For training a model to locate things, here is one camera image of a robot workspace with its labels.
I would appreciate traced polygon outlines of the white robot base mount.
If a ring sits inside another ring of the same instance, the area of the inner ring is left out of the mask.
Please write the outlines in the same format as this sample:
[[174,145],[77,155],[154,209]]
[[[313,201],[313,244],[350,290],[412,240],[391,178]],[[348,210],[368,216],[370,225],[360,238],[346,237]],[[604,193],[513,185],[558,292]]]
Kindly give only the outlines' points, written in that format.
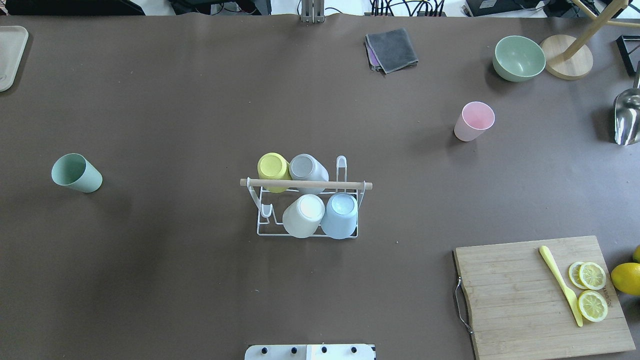
[[249,346],[245,360],[375,360],[374,344],[256,344]]

